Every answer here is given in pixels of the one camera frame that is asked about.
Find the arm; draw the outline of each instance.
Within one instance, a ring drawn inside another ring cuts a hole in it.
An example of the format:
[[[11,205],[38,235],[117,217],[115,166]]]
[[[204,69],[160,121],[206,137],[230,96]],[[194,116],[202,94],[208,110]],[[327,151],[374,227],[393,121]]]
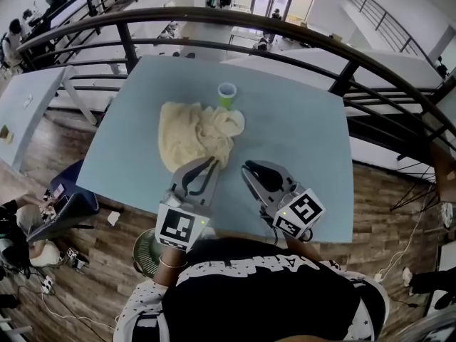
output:
[[[24,24],[21,24],[21,37],[22,37],[22,42],[24,42],[27,38],[27,28],[25,27],[25,22]]]
[[[296,252],[298,255],[304,256],[312,261],[323,261],[314,246],[309,243],[300,242],[299,240],[290,237],[286,233],[284,234],[286,245],[291,251]]]
[[[154,281],[163,286],[174,285],[184,266],[185,252],[173,247],[165,247],[162,254],[162,262],[160,262],[158,270],[155,272]]]
[[[43,200],[37,199],[35,195],[24,194],[16,199],[17,209],[21,209],[26,205],[36,205],[41,209],[47,209],[53,202],[53,199],[44,202]]]
[[[1,42],[1,46],[3,48],[6,62],[11,62],[12,60],[14,60],[15,58],[13,51],[11,50],[11,47],[9,43],[6,41],[6,39],[4,39],[3,42]]]
[[[35,259],[38,256],[41,256],[43,253],[44,246],[46,244],[46,241],[41,240],[41,241],[36,241],[33,246],[30,246],[28,248],[28,257],[29,259]]]

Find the white cable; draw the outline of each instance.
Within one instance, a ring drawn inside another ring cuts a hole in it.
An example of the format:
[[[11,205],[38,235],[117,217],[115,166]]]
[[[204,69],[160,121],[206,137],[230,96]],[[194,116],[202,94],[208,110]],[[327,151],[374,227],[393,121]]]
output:
[[[377,274],[380,274],[380,275],[382,274],[382,271],[385,271],[385,270],[386,270],[385,275],[384,275],[383,277],[381,277],[381,279],[379,280],[379,282],[382,282],[383,280],[385,280],[386,275],[388,275],[388,272],[390,272],[391,269],[399,262],[399,260],[402,258],[402,256],[407,252],[408,247],[411,245],[413,236],[415,235],[416,229],[418,228],[418,225],[420,224],[420,220],[421,220],[421,217],[422,217],[422,215],[423,215],[423,210],[424,210],[425,204],[426,204],[426,199],[428,198],[429,190],[430,190],[431,187],[432,187],[432,184],[429,185],[429,187],[428,187],[428,189],[427,189],[427,194],[426,194],[426,196],[425,196],[425,199],[423,200],[423,205],[421,206],[420,216],[418,217],[418,221],[416,222],[415,228],[413,228],[412,234],[410,235],[410,238],[409,238],[409,240],[408,240],[408,243],[407,243],[406,248],[405,248],[403,251],[396,252],[396,253],[393,255],[393,257],[391,257],[390,263],[389,263],[389,265],[388,265],[386,268],[378,270],[378,273],[377,273]],[[400,256],[395,260],[394,264],[391,266],[391,263],[393,262],[394,257],[396,257],[396,255],[398,255],[398,254],[400,254]]]
[[[114,331],[114,328],[111,327],[111,326],[109,326],[108,324],[104,324],[104,323],[100,323],[100,322],[95,322],[95,321],[93,321],[92,319],[90,319],[90,318],[88,318],[88,317],[86,317],[86,316],[61,316],[61,315],[59,315],[59,314],[57,314],[57,313],[54,313],[54,312],[53,312],[52,310],[50,310],[50,309],[48,308],[48,306],[46,305],[46,302],[44,301],[44,293],[41,293],[41,300],[43,301],[43,304],[44,304],[44,306],[46,307],[46,309],[48,309],[48,312],[51,313],[53,316],[57,316],[57,317],[63,318],[63,319],[65,319],[65,318],[88,319],[88,320],[91,321],[92,323],[100,324],[100,325],[105,326],[105,327],[108,327],[108,328],[110,328],[110,329],[112,329],[112,330]]]

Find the white desk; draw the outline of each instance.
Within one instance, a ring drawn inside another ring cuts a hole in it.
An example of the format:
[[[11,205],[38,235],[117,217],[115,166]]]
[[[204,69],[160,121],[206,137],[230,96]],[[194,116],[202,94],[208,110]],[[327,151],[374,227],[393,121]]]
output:
[[[15,171],[20,171],[31,137],[61,85],[88,121],[93,125],[97,123],[69,81],[75,73],[69,66],[14,76],[1,95],[0,128],[6,125],[13,133],[13,140],[9,144],[0,140],[0,159]],[[30,96],[32,100],[26,105]]]

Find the desk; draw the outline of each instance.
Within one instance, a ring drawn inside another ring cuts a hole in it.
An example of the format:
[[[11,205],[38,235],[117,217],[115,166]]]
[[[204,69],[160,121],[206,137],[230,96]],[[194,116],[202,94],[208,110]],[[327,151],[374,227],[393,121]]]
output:
[[[24,73],[14,76],[1,95],[0,128],[6,125],[14,136],[10,144],[0,140],[0,159],[15,171],[20,171],[31,137],[60,85],[87,119],[93,125],[97,123],[69,81],[74,74],[72,66]],[[33,100],[26,106],[30,95]]]
[[[272,237],[241,177],[246,160],[283,165],[326,208],[314,239],[350,242],[353,169],[341,98],[279,76],[198,59],[143,56],[101,123],[77,185],[156,213],[172,174],[160,158],[157,130],[167,101],[219,105],[217,87],[231,82],[246,129],[234,139],[212,200],[211,227]]]

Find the power strip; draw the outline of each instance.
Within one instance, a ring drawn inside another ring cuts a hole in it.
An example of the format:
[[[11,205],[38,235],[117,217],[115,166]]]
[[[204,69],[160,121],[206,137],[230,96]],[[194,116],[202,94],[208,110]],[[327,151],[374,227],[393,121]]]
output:
[[[51,292],[53,284],[53,279],[51,279],[49,276],[46,276],[44,281],[41,283],[41,290],[43,291],[43,293],[49,294]]]

